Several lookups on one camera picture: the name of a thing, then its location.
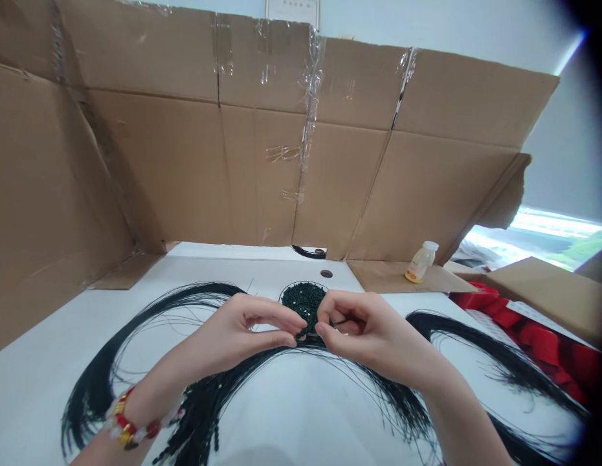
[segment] cardboard box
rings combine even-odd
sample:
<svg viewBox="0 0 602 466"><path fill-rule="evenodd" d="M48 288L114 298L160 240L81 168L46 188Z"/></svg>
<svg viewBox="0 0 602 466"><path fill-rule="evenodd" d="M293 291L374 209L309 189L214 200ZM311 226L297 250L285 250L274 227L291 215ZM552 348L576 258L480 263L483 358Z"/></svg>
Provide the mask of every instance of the cardboard box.
<svg viewBox="0 0 602 466"><path fill-rule="evenodd" d="M56 4L0 8L0 348L171 241L394 271L430 239L441 265L474 224L510 223L559 81L305 24ZM426 286L464 286L443 277Z"/></svg>
<svg viewBox="0 0 602 466"><path fill-rule="evenodd" d="M468 282L483 282L504 298L536 309L595 348L602 349L602 284L537 258L481 274L449 262L446 269Z"/></svg>

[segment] hand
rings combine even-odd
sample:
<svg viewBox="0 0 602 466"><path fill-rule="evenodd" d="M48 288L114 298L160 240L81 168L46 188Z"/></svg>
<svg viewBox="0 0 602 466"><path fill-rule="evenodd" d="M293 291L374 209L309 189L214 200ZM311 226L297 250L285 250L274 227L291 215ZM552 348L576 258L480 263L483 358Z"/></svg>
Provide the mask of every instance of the hand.
<svg viewBox="0 0 602 466"><path fill-rule="evenodd" d="M329 325L329 319L334 324L342 322L338 330ZM329 290L318 307L316 332L329 352L420 392L441 384L443 372L452 367L375 293Z"/></svg>
<svg viewBox="0 0 602 466"><path fill-rule="evenodd" d="M270 324L278 330L251 331L256 324ZM260 351L294 348L295 336L306 326L299 314L278 302L235 294L137 384L126 403L127 417L137 425L147 425L167 414L187 385L232 369Z"/></svg>
<svg viewBox="0 0 602 466"><path fill-rule="evenodd" d="M279 330L253 332L257 324ZM296 347L295 336L307 322L291 309L266 298L235 294L202 326L177 346L183 364L193 368L190 383L232 369L244 359L269 348Z"/></svg>

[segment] framed notice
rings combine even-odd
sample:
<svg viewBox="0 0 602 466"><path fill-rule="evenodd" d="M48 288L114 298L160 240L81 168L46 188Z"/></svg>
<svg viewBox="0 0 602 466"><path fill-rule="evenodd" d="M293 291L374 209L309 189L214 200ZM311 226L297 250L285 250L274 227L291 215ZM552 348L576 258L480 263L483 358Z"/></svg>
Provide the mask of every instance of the framed notice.
<svg viewBox="0 0 602 466"><path fill-rule="evenodd" d="M297 23L310 23L320 30L320 0L266 0L264 16Z"/></svg>

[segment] white bottle cap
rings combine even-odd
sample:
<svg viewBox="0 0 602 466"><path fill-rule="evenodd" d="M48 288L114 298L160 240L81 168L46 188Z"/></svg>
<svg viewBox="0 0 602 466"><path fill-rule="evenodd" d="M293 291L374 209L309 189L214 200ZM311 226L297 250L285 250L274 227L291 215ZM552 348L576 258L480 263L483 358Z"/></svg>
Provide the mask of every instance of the white bottle cap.
<svg viewBox="0 0 602 466"><path fill-rule="evenodd" d="M439 249L439 245L433 241L424 241L424 244L422 247L424 249L433 250L433 251Z"/></svg>

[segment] white wall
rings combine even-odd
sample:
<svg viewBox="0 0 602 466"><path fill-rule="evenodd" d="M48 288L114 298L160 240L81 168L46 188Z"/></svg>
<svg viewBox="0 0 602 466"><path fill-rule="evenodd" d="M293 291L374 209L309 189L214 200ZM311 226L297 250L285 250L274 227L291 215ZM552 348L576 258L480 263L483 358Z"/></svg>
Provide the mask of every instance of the white wall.
<svg viewBox="0 0 602 466"><path fill-rule="evenodd" d="M602 220L602 93L584 48L560 79L522 149L534 157L523 203Z"/></svg>
<svg viewBox="0 0 602 466"><path fill-rule="evenodd" d="M170 0L224 13L263 17L264 0ZM322 0L321 33L369 43L454 52L560 74L584 32L557 0ZM524 203L602 219L602 107L580 51L524 151Z"/></svg>

